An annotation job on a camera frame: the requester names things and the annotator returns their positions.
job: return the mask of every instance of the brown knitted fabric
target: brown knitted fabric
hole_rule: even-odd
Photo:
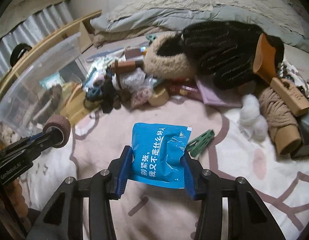
[[[274,141],[277,129],[287,125],[298,126],[290,109],[271,87],[266,88],[259,97],[261,114],[267,119],[269,133]]]

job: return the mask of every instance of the teal packet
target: teal packet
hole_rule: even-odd
[[[129,179],[149,185],[184,188],[184,155],[191,127],[136,123],[132,130],[133,163]]]

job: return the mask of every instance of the transparent plastic container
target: transparent plastic container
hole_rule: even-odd
[[[81,55],[79,36],[80,33],[77,33],[68,37],[41,55],[21,74],[1,100],[0,121],[21,137],[41,132],[45,123],[42,120],[58,114],[59,109],[51,107],[54,95],[47,93],[51,86],[57,85],[60,88],[60,82],[64,85],[70,81],[84,80],[85,69],[78,64]]]

